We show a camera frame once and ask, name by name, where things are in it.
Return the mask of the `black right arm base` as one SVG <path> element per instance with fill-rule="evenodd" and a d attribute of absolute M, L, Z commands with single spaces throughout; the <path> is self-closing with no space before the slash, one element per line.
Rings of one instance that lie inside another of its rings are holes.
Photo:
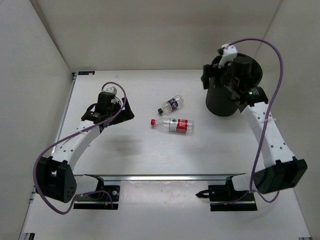
<path fill-rule="evenodd" d="M 208 199 L 211 212 L 257 211 L 255 196 L 248 190 L 236 191 L 232 177 L 208 181 L 207 189 L 195 194 L 199 199 Z"/>

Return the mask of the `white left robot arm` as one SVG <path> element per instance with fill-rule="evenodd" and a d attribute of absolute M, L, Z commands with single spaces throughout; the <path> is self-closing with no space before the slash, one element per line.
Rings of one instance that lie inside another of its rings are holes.
<path fill-rule="evenodd" d="M 69 203 L 76 195 L 86 194 L 93 200 L 103 198 L 105 188 L 98 176 L 75 177 L 73 171 L 89 145 L 108 127 L 132 120 L 135 117 L 126 97 L 118 98 L 117 88 L 112 86 L 98 94 L 81 117 L 71 135 L 54 144 L 55 151 L 45 156 L 41 153 L 33 167 L 36 192 L 49 199 Z"/>

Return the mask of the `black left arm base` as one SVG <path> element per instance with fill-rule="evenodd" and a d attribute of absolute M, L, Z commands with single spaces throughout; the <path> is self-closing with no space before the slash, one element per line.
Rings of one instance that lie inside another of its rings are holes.
<path fill-rule="evenodd" d="M 85 174 L 75 177 L 77 187 L 73 202 L 75 210 L 117 210 L 121 182 L 105 176 Z"/>

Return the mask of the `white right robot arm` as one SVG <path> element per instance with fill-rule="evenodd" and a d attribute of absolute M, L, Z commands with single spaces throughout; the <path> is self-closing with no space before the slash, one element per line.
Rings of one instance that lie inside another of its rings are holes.
<path fill-rule="evenodd" d="M 219 67 L 221 56 L 203 67 L 201 81 L 207 91 L 205 104 L 219 117 L 229 117 L 239 111 L 247 120 L 259 144 L 264 168 L 232 176 L 224 193 L 230 200 L 238 199 L 243 191 L 268 194 L 294 188 L 308 166 L 297 159 L 286 145 L 271 111 L 271 101 L 259 86 L 263 71 L 252 57 L 239 53 Z"/>

